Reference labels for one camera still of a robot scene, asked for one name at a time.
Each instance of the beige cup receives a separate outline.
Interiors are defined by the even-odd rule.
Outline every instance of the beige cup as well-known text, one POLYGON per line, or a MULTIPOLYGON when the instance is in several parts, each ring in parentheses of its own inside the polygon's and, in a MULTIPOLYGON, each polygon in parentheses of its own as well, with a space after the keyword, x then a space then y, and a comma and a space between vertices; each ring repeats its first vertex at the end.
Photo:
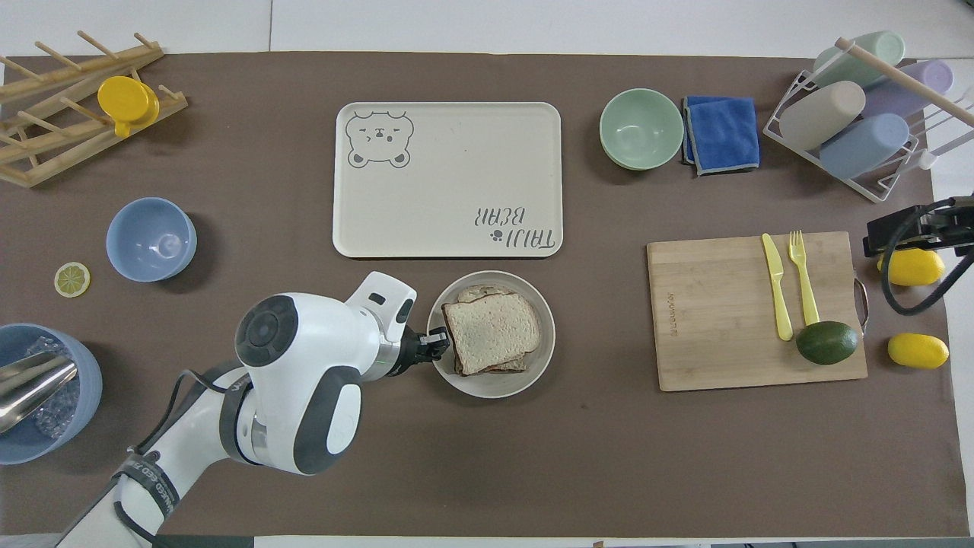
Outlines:
POLYGON ((858 84, 830 84, 781 113, 781 136, 794 148, 811 150, 842 131, 865 106, 866 94, 858 84))

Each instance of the bread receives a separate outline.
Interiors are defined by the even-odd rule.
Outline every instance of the bread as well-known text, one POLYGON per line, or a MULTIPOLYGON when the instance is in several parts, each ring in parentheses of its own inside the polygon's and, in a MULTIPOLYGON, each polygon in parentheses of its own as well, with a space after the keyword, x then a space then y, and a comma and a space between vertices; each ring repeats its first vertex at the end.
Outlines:
MULTIPOLYGON (((457 295, 457 302, 474 302, 475 300, 487 296, 489 294, 512 294, 514 290, 506 288, 504 286, 495 286, 493 284, 480 284, 476 286, 470 286, 460 294, 457 295)), ((483 372, 524 372, 528 368, 524 365, 524 358, 517 358, 516 360, 511 360, 509 362, 504 362, 502 364, 497 364, 496 366, 491 366, 485 369, 483 372)), ((454 371, 463 374, 464 370, 463 364, 460 362, 460 358, 456 357, 454 360, 454 371)))
POLYGON ((538 315, 520 294, 499 287, 468 288, 465 300, 443 304, 457 372, 524 371, 522 358, 538 348, 538 315))

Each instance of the metal scoop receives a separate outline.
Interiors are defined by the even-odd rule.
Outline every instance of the metal scoop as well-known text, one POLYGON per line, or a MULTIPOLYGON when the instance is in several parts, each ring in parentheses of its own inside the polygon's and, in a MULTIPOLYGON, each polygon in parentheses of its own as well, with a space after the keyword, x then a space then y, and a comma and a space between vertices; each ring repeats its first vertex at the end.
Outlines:
POLYGON ((0 434, 41 407, 77 374, 74 362, 52 352, 0 368, 0 434))

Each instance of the knife blade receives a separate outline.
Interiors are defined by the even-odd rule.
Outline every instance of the knife blade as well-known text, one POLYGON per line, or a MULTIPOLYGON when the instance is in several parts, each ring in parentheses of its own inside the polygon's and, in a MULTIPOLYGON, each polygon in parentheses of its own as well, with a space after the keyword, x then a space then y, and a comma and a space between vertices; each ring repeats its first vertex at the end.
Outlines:
POLYGON ((771 293, 774 297, 774 323, 777 325, 778 338, 781 340, 791 340, 795 332, 791 327, 791 320, 788 318, 788 307, 785 305, 785 296, 781 292, 781 278, 785 275, 785 266, 781 262, 781 255, 778 248, 774 246, 770 235, 761 235, 761 243, 765 246, 765 258, 768 260, 768 274, 771 277, 771 293))

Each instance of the fork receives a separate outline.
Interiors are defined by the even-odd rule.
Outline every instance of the fork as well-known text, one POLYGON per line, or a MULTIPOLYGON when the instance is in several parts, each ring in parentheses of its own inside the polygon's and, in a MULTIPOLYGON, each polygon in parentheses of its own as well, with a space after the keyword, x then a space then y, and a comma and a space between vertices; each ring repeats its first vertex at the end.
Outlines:
POLYGON ((802 237, 801 230, 791 231, 788 258, 798 266, 798 277, 802 283, 802 314, 805 316, 805 325, 810 326, 818 322, 818 308, 815 307, 815 295, 811 292, 808 267, 805 266, 805 238, 802 237))

